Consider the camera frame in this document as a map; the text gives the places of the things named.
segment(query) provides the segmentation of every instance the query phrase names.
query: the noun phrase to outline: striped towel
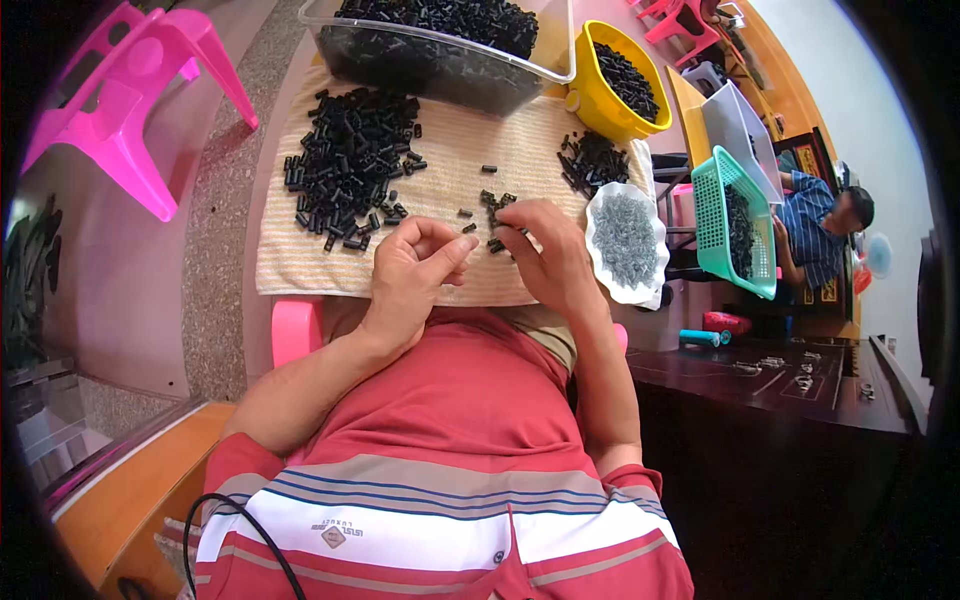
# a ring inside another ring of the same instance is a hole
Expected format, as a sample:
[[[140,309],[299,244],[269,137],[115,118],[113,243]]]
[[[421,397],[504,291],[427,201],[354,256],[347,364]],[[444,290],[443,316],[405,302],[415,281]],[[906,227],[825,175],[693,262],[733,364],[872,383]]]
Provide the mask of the striped towel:
[[[391,228],[376,232],[367,252],[358,253],[337,244],[324,252],[326,235],[309,233],[294,222],[297,194],[283,186],[283,158],[299,155],[300,139],[311,129],[306,112],[315,108],[314,93],[328,88],[339,95],[356,86],[335,80],[326,66],[314,60],[294,97],[280,138],[274,172],[260,224],[256,255],[256,289],[260,294],[328,294],[368,298],[371,290],[373,251]],[[519,306],[533,304],[508,252],[490,254],[491,238],[486,207],[480,190],[497,198],[505,192],[521,200],[548,198],[567,215],[587,227],[587,200],[564,182],[557,151],[566,133],[582,132],[575,114],[564,110],[564,101],[541,96],[507,119],[491,117],[441,102],[420,100],[418,123],[423,138],[411,147],[429,163],[412,177],[391,182],[397,201],[410,214],[425,215],[459,230],[477,225],[480,245],[469,258],[466,284],[443,286],[441,306]],[[630,181],[654,198],[650,150],[645,142],[628,148]],[[481,173],[481,165],[499,166],[495,174]],[[474,212],[473,219],[457,217],[460,208]]]

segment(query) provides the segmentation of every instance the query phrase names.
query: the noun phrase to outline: white bowl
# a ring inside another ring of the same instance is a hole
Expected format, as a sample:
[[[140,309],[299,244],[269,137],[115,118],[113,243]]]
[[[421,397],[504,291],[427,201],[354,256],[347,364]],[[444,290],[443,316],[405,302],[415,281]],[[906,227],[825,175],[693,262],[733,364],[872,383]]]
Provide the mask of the white bowl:
[[[596,225],[593,223],[593,211],[603,207],[603,202],[607,198],[623,195],[633,201],[643,205],[643,209],[650,219],[650,225],[654,228],[654,238],[657,240],[657,270],[654,272],[654,280],[651,287],[646,287],[639,283],[636,289],[624,287],[613,282],[613,273],[603,268],[603,257],[600,250],[593,245],[593,234],[596,233]],[[608,183],[601,187],[593,200],[587,204],[587,251],[593,258],[593,275],[597,281],[603,283],[610,290],[610,297],[621,304],[640,304],[650,300],[654,294],[662,287],[665,276],[663,269],[670,260],[670,251],[666,248],[666,226],[657,216],[657,205],[647,198],[638,187],[628,183]]]

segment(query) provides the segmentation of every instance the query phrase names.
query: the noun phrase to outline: yellow plastic basin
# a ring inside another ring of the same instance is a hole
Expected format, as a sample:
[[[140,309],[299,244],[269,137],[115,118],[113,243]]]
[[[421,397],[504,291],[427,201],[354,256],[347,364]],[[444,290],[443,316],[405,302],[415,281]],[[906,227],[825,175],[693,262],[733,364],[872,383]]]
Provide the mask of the yellow plastic basin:
[[[636,70],[650,82],[654,102],[660,105],[657,122],[651,123],[636,114],[620,100],[600,73],[600,63],[593,52],[593,42],[607,44],[634,64]],[[584,125],[615,142],[626,143],[643,139],[670,128],[673,115],[670,103],[663,93],[660,73],[640,46],[612,25],[603,21],[587,21],[577,37],[577,76],[570,83],[566,108],[576,111]]]

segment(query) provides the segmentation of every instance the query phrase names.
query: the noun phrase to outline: green basket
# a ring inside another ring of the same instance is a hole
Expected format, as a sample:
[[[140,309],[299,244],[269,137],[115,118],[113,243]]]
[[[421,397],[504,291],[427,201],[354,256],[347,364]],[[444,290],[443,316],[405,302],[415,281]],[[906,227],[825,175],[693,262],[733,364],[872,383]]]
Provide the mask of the green basket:
[[[694,169],[691,178],[700,268],[761,298],[772,300],[777,294],[777,255],[773,218],[763,192],[722,146],[713,147],[713,158]],[[753,274],[750,279],[738,276],[730,259],[730,225],[724,197],[727,185],[732,185],[747,199],[754,224]]]

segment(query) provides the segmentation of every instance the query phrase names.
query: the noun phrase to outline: black cable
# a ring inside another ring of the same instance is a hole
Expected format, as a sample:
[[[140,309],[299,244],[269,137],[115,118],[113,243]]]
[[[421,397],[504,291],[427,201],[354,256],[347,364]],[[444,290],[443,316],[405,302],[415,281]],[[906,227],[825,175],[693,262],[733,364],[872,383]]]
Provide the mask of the black cable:
[[[294,589],[294,594],[298,600],[306,600],[306,596],[303,594],[303,588],[300,587],[300,582],[297,581],[297,576],[294,575],[293,569],[290,568],[290,564],[287,563],[280,549],[276,547],[273,539],[267,535],[266,530],[264,530],[260,523],[258,523],[240,503],[229,496],[216,492],[205,493],[197,498],[193,506],[190,507],[190,512],[187,513],[186,516],[186,522],[183,524],[183,568],[186,570],[186,581],[190,584],[190,591],[193,592],[193,597],[197,597],[197,587],[193,583],[193,575],[190,574],[190,559],[187,556],[187,543],[190,541],[190,523],[193,522],[193,515],[197,512],[197,509],[200,508],[200,505],[207,500],[220,500],[221,502],[229,504],[230,507],[236,509],[244,516],[247,522],[256,530],[256,533],[260,534],[260,537],[263,538],[264,542],[270,547],[270,551],[274,553],[276,561],[283,567],[283,572],[287,575],[287,581],[290,582],[290,587]]]

